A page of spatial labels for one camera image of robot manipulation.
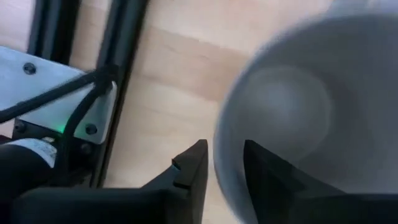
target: wooden table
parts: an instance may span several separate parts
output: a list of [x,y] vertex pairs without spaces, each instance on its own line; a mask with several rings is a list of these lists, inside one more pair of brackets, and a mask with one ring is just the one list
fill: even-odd
[[[275,33],[328,9],[331,0],[152,0],[106,179],[139,187],[207,139],[210,165],[203,223],[237,223],[217,184],[215,122],[234,78]],[[110,0],[83,0],[71,65],[95,67]],[[34,0],[0,1],[0,44],[25,51]],[[12,123],[1,133],[11,135]]]

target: black cable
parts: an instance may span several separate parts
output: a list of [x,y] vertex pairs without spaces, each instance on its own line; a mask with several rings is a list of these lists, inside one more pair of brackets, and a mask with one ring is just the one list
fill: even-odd
[[69,117],[65,130],[60,141],[55,158],[55,185],[65,185],[67,183],[68,163],[70,143],[73,142],[74,133],[80,121],[87,114],[87,111],[93,106],[96,99],[103,95],[111,84],[111,80],[103,80],[95,83],[95,87],[84,97]]
[[22,101],[15,106],[0,111],[0,124],[18,116],[26,114],[32,110],[36,110],[51,101],[57,100],[67,94],[87,86],[90,83],[102,80],[114,80],[118,67],[115,65],[107,65],[95,71],[89,72],[73,80],[69,80],[60,86],[53,88],[39,96],[35,96],[29,100]]

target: cylindrical motor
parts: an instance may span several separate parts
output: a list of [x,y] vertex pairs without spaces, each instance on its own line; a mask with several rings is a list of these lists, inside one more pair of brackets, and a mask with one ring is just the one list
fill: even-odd
[[51,178],[57,149],[39,139],[0,145],[0,203],[8,203]]

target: black rail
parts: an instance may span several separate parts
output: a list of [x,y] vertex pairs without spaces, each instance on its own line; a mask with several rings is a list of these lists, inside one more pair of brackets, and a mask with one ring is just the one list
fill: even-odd
[[27,53],[69,63],[80,0],[36,0]]
[[113,0],[111,5],[97,68],[105,65],[119,67],[118,95],[108,136],[99,146],[98,161],[90,183],[94,188],[102,187],[104,183],[147,3],[148,0]]

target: aluminum bracket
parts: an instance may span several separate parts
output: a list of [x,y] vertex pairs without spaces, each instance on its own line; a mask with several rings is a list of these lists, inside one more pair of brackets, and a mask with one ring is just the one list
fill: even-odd
[[[33,74],[24,71],[24,65],[35,66]],[[60,63],[51,62],[33,55],[25,54],[0,46],[0,110],[4,110],[34,96],[84,75],[85,72]],[[22,115],[19,119],[49,128],[60,133],[80,101],[93,88],[88,85],[61,99],[49,103],[35,111]],[[78,125],[75,137],[95,144],[105,141],[115,104],[117,86],[98,98]],[[96,132],[86,130],[95,125]]]

